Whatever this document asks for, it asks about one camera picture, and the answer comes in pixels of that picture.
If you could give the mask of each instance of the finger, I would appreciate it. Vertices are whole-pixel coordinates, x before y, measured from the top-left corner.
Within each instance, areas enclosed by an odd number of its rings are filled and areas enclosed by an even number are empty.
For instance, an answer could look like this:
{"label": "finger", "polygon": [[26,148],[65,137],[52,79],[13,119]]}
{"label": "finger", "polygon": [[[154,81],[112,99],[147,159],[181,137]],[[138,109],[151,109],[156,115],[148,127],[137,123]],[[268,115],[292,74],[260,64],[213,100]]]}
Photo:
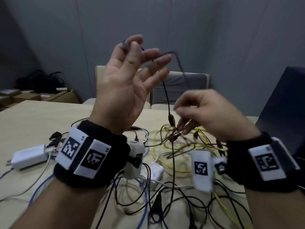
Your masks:
{"label": "finger", "polygon": [[189,134],[190,131],[192,131],[194,128],[198,127],[199,123],[197,123],[195,120],[191,120],[183,129],[182,134],[186,135]]}
{"label": "finger", "polygon": [[189,122],[188,119],[181,117],[178,124],[177,124],[177,130],[180,132],[184,129],[186,123]]}
{"label": "finger", "polygon": [[148,65],[147,67],[143,68],[139,73],[139,78],[144,82],[149,77],[153,76],[157,71],[162,69],[164,66],[171,62],[171,55],[167,54],[160,58],[157,58],[152,64]]}
{"label": "finger", "polygon": [[176,109],[176,113],[186,119],[189,120],[195,120],[199,122],[200,114],[201,114],[200,108],[193,108],[193,107],[179,107]]}
{"label": "finger", "polygon": [[157,57],[160,57],[161,53],[158,48],[152,48],[142,51],[141,54],[141,63],[146,63],[148,61],[154,60]]}
{"label": "finger", "polygon": [[173,109],[176,110],[179,107],[191,106],[192,104],[197,105],[202,99],[204,90],[189,90],[186,91],[178,98]]}
{"label": "finger", "polygon": [[[127,38],[125,40],[125,46],[130,48],[131,42],[137,42],[139,44],[142,44],[143,36],[142,35],[130,36],[129,38]],[[112,52],[108,65],[115,66],[117,68],[121,68],[121,66],[126,58],[127,53],[128,53],[128,50],[123,46],[123,43],[116,45],[116,47],[114,48],[114,50]]]}
{"label": "finger", "polygon": [[133,78],[141,66],[141,47],[139,43],[132,42],[130,51],[128,52],[123,65],[121,66],[121,73],[127,79]]}
{"label": "finger", "polygon": [[170,73],[170,69],[168,67],[162,68],[159,72],[155,73],[153,76],[149,77],[147,80],[143,82],[144,88],[147,93],[150,93],[153,88],[164,81],[168,74]]}

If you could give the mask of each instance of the wooden table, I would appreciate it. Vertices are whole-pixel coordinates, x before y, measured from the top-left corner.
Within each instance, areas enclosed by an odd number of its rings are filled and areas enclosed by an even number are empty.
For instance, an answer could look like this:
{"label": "wooden table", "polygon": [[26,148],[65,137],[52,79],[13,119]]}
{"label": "wooden table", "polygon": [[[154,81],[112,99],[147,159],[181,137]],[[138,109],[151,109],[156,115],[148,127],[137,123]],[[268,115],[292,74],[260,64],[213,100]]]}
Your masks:
{"label": "wooden table", "polygon": [[[48,144],[48,140],[51,134],[56,131],[61,133],[69,131],[73,122],[89,117],[93,106],[81,105],[81,104],[66,104],[66,103],[53,103],[53,102],[40,102],[40,101],[24,101],[12,108],[0,112],[0,125],[1,125],[1,137],[0,137],[0,173],[4,173],[9,169],[6,167],[6,161],[12,158],[12,154],[15,151],[37,146],[40,144]],[[167,111],[164,110],[152,110],[144,109],[134,123],[135,126],[145,128],[149,131],[149,145],[152,145],[153,137],[155,133],[160,130],[161,126],[168,123]],[[134,139],[134,132],[126,132],[126,136],[129,139]],[[138,132],[138,137],[144,139],[145,134]],[[166,151],[163,146],[155,148],[156,154]],[[144,162],[149,163],[153,161],[150,153],[144,158]],[[31,188],[27,193],[20,197],[12,198],[0,202],[0,225],[1,228],[8,228],[27,208],[28,201],[32,196],[35,188],[51,173],[55,162],[51,161],[46,172],[43,174],[37,184]],[[33,167],[24,169],[22,171],[12,171],[0,180],[0,198],[11,194],[17,194],[22,190],[29,187],[38,175],[42,172],[45,164],[35,165]],[[179,156],[176,158],[177,169],[189,169],[191,170],[190,156],[188,154]],[[165,173],[162,182],[172,180],[172,170],[165,169]],[[176,173],[177,185],[192,185],[192,179],[190,174]],[[243,187],[237,185],[233,181],[223,180],[223,182],[230,188],[243,191]],[[130,199],[135,199],[140,191],[138,183],[136,181],[129,181],[127,187],[120,187],[119,200],[122,203],[131,202]],[[210,194],[203,193],[197,190],[185,190],[186,195],[196,196],[200,198],[205,204],[209,202]],[[236,200],[248,208],[247,201],[244,195],[231,194]],[[162,194],[163,207],[170,200],[170,192]],[[223,203],[227,208],[233,212],[233,208],[228,200],[223,200]],[[143,204],[143,199],[139,200],[139,204],[134,204],[129,207],[129,210],[136,210]],[[104,205],[101,203],[98,208],[96,217],[92,224],[92,228],[95,225],[101,215]],[[245,225],[251,225],[250,220],[247,218],[246,213],[237,206],[238,212]],[[166,217],[166,223],[170,228],[188,228],[189,226],[189,209],[185,200],[178,200],[173,203],[170,213]],[[101,228],[136,228],[142,212],[139,212],[134,216],[127,216],[124,214],[123,208],[116,206],[113,195],[108,204],[106,213],[101,222]],[[195,210],[196,219],[203,221],[205,212]],[[212,206],[212,214],[214,218],[225,228],[237,228],[234,223],[223,213],[220,206],[215,202]],[[144,221],[142,228],[147,227],[147,220]],[[211,222],[208,219],[204,228],[213,228]]]}

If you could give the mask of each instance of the black and white square pattern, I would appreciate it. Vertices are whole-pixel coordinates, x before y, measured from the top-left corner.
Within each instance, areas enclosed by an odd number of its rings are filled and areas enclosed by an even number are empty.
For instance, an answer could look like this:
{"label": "black and white square pattern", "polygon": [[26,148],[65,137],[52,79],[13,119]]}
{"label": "black and white square pattern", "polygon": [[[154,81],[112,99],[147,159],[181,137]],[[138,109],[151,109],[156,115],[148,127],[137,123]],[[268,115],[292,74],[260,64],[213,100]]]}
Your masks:
{"label": "black and white square pattern", "polygon": [[78,149],[80,143],[74,140],[73,138],[69,137],[65,146],[61,150],[61,152],[66,155],[69,159],[72,159],[75,151]]}
{"label": "black and white square pattern", "polygon": [[195,174],[208,175],[208,168],[206,162],[194,162],[195,163]]}
{"label": "black and white square pattern", "polygon": [[261,171],[279,169],[272,153],[255,156],[255,159]]}
{"label": "black and white square pattern", "polygon": [[81,163],[81,166],[87,167],[89,169],[98,170],[99,166],[105,158],[105,154],[102,154],[96,150],[90,149],[87,152],[86,157]]}

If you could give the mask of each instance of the white power adapter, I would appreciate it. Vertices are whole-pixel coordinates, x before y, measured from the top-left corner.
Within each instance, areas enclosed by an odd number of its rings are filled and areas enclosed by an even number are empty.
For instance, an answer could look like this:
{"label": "white power adapter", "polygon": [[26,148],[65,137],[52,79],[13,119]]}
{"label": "white power adapter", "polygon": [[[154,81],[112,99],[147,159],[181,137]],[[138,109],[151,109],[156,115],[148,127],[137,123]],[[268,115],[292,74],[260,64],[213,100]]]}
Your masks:
{"label": "white power adapter", "polygon": [[15,152],[11,165],[14,169],[22,169],[46,160],[48,160],[48,153],[45,152],[45,145],[42,144]]}
{"label": "white power adapter", "polygon": [[[151,171],[150,188],[155,190],[156,186],[158,185],[158,183],[155,181],[160,181],[162,179],[164,168],[162,165],[159,165],[156,162],[151,162],[149,167]],[[147,171],[141,171],[140,175],[143,177],[143,179],[147,179]]]}

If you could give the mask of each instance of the dark monitor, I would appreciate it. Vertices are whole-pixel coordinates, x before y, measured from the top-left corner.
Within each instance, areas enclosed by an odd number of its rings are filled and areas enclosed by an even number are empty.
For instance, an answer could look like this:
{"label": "dark monitor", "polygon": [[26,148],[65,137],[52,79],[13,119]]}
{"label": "dark monitor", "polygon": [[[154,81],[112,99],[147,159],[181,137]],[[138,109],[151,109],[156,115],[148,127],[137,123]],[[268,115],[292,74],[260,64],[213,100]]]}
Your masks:
{"label": "dark monitor", "polygon": [[285,69],[256,126],[282,140],[292,155],[298,152],[299,156],[305,143],[305,68]]}

